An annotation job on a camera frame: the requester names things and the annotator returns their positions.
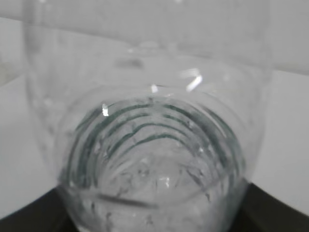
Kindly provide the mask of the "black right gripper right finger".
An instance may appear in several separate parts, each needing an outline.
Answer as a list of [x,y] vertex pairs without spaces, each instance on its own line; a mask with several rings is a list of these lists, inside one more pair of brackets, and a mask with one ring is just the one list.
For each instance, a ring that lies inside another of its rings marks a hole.
[[239,232],[308,232],[309,217],[250,184],[238,214]]

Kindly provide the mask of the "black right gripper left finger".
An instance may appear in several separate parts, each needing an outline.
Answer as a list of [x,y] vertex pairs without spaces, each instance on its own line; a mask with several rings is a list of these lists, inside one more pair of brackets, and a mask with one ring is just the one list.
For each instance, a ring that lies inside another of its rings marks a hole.
[[0,220],[2,232],[76,232],[56,189]]

